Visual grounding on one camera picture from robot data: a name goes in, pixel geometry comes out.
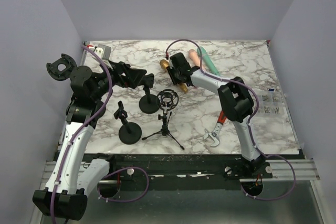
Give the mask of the beige microphone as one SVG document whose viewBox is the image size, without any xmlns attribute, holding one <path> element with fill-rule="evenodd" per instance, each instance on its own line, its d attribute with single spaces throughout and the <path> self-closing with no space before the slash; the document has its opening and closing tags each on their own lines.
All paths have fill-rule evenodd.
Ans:
<svg viewBox="0 0 336 224">
<path fill-rule="evenodd" d="M 200 58 L 199 58 L 199 56 L 197 54 L 197 51 L 195 51 L 194 49 L 190 49 L 188 51 L 188 56 L 194 62 L 194 64 L 196 66 L 198 66 L 198 67 L 200 66 L 201 61 L 200 61 Z"/>
</svg>

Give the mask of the black round-base clip stand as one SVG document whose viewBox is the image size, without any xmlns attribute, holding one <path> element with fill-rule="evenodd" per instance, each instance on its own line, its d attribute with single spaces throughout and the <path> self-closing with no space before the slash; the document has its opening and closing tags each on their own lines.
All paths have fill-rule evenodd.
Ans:
<svg viewBox="0 0 336 224">
<path fill-rule="evenodd" d="M 139 108 L 143 113 L 153 114 L 159 110 L 159 99 L 154 94 L 151 94 L 150 89 L 154 85 L 154 74 L 145 75 L 140 81 L 143 86 L 145 95 L 139 101 Z"/>
</svg>

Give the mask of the mint green microphone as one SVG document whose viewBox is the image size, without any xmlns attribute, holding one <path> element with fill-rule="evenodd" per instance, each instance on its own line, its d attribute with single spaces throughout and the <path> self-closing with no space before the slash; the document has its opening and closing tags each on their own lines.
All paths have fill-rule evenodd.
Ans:
<svg viewBox="0 0 336 224">
<path fill-rule="evenodd" d="M 203 47 L 200 47 L 200 49 L 197 49 L 197 54 L 200 57 L 202 55 L 202 63 L 205 63 L 207 68 L 209 69 L 210 73 L 219 76 L 220 73 L 218 69 L 213 64 L 212 60 L 210 59 L 208 53 Z"/>
</svg>

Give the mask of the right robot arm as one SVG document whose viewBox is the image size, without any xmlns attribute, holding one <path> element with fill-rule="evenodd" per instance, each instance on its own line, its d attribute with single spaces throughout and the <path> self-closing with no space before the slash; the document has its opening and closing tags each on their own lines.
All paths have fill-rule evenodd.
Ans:
<svg viewBox="0 0 336 224">
<path fill-rule="evenodd" d="M 242 78 L 227 80 L 205 72 L 198 66 L 191 67 L 182 53 L 166 56 L 166 59 L 169 62 L 167 71 L 174 84 L 184 83 L 218 95 L 224 115 L 233 123 L 237 132 L 243 158 L 242 173 L 249 178 L 259 174 L 265 155 L 254 140 L 254 129 L 250 121 L 254 115 L 254 101 Z"/>
</svg>

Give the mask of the black round-base pink-mic stand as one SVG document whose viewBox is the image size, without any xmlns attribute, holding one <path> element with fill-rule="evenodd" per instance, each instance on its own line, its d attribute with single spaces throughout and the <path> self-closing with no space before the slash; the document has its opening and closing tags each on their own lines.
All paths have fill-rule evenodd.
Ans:
<svg viewBox="0 0 336 224">
<path fill-rule="evenodd" d="M 122 123 L 118 132 L 120 141 L 126 145 L 137 143 L 142 136 L 141 127 L 134 122 L 127 121 L 128 114 L 124 110 L 122 101 L 118 102 L 118 109 L 114 112 L 113 116 L 115 119 L 119 119 Z"/>
</svg>

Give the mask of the gold microphone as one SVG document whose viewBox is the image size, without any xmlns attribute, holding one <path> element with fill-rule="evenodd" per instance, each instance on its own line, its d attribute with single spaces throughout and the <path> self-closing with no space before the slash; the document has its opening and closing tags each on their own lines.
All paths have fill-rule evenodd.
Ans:
<svg viewBox="0 0 336 224">
<path fill-rule="evenodd" d="M 184 93 L 188 93 L 188 88 L 186 84 L 182 83 L 181 81 L 178 81 L 177 78 L 173 75 L 174 69 L 170 67 L 170 63 L 167 60 L 162 59 L 160 61 L 161 68 L 167 72 L 172 80 L 172 83 L 179 87 Z"/>
</svg>

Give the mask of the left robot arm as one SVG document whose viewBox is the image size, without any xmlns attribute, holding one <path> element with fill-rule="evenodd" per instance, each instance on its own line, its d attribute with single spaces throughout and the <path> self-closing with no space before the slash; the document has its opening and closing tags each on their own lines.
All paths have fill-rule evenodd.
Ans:
<svg viewBox="0 0 336 224">
<path fill-rule="evenodd" d="M 106 111 L 107 102 L 102 97 L 109 99 L 114 86 L 135 89 L 142 84 L 147 71 L 112 61 L 101 68 L 103 72 L 96 73 L 87 66 L 77 66 L 67 76 L 73 95 L 66 112 L 64 142 L 45 188 L 33 195 L 36 207 L 53 221 L 80 220 L 98 182 L 116 175 L 112 157 L 105 154 L 94 158 L 83 173 L 79 170 L 97 121 Z"/>
</svg>

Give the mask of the black tripod shock-mount stand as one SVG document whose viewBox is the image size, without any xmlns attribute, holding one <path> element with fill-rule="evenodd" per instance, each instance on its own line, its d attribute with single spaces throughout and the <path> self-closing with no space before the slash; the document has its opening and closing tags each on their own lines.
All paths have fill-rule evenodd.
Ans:
<svg viewBox="0 0 336 224">
<path fill-rule="evenodd" d="M 143 137 L 142 140 L 146 140 L 151 136 L 161 134 L 162 136 L 169 136 L 172 138 L 179 147 L 184 151 L 185 148 L 177 141 L 177 139 L 171 134 L 169 130 L 169 121 L 172 115 L 172 110 L 176 108 L 179 103 L 179 95 L 172 89 L 164 89 L 156 96 L 159 99 L 159 109 L 163 111 L 163 114 L 158 115 L 158 120 L 162 121 L 161 129 L 147 137 Z"/>
</svg>

